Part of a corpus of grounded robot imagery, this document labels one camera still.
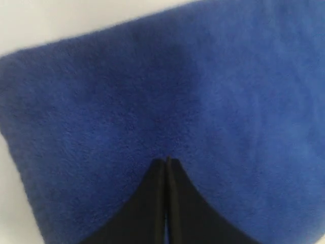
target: blue towel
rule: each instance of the blue towel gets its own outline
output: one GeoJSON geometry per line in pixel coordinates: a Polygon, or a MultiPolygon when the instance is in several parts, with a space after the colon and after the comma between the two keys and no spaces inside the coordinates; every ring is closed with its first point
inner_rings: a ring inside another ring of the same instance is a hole
{"type": "Polygon", "coordinates": [[[153,158],[262,243],[325,233],[325,1],[218,0],[0,60],[0,128],[47,244],[110,219],[153,158]]]}

